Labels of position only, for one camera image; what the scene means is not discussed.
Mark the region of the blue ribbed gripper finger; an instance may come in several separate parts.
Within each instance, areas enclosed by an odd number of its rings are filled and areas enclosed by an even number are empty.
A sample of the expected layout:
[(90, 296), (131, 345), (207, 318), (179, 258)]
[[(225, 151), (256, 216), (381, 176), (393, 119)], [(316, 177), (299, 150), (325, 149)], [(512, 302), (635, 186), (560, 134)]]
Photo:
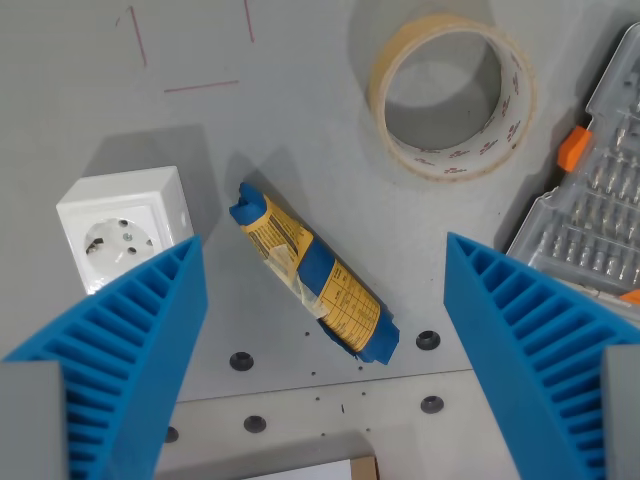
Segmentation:
[(444, 305), (520, 477), (605, 478), (602, 357), (638, 344), (638, 328), (453, 232)]
[(62, 370), (72, 479), (150, 479), (207, 312), (193, 236), (102, 287), (8, 362)]

